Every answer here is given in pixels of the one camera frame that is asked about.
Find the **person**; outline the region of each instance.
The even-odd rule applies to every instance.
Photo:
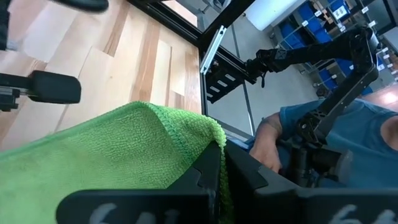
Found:
[[[275,172],[286,168],[290,152],[277,147],[277,139],[294,137],[296,122],[321,102],[283,107],[263,119],[250,155]],[[354,100],[336,119],[326,141],[331,149],[353,152],[351,173],[345,187],[398,187],[398,113],[364,100]],[[322,180],[320,186],[342,187],[328,179]]]

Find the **wooden floor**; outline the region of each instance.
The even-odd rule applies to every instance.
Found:
[[[176,2],[170,2],[195,23]],[[78,77],[77,105],[19,99],[0,113],[0,151],[19,147],[142,100],[201,111],[198,50],[123,0],[104,14],[86,14],[48,0],[13,0],[10,39],[18,52],[0,53],[0,72],[45,70]]]

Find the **gray floor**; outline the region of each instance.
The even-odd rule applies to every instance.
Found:
[[[197,0],[179,0],[189,10],[204,9],[206,4]],[[201,21],[208,26],[218,15],[209,8],[206,13],[198,13]],[[258,49],[273,48],[265,32],[258,31],[245,17],[241,16],[234,23],[239,55],[231,28],[228,29],[221,43],[232,54],[243,61],[254,58]],[[282,106],[296,105],[316,100],[317,96],[308,77],[301,75],[294,67],[289,67],[280,73],[266,75],[265,88],[261,88],[261,79],[254,85],[247,83],[249,102],[255,127],[261,118],[280,110]],[[241,131],[251,134],[248,110],[244,98],[243,87],[240,86],[214,104],[208,104],[209,115]]]

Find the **towel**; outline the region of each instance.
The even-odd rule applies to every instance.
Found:
[[[122,106],[0,154],[0,223],[54,224],[58,204],[77,190],[166,189],[212,141],[223,149],[226,137],[209,117],[144,102]]]

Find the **blue shirt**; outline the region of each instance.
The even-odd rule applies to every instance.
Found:
[[[318,107],[321,102],[281,108],[282,139],[292,137],[298,119]],[[398,113],[369,102],[355,100],[337,118],[326,141],[331,149],[348,149],[354,154],[347,187],[398,187],[398,151],[389,147],[381,136],[382,124],[396,115]],[[289,153],[279,149],[279,156],[282,165],[287,167]],[[321,187],[332,185],[325,181]]]

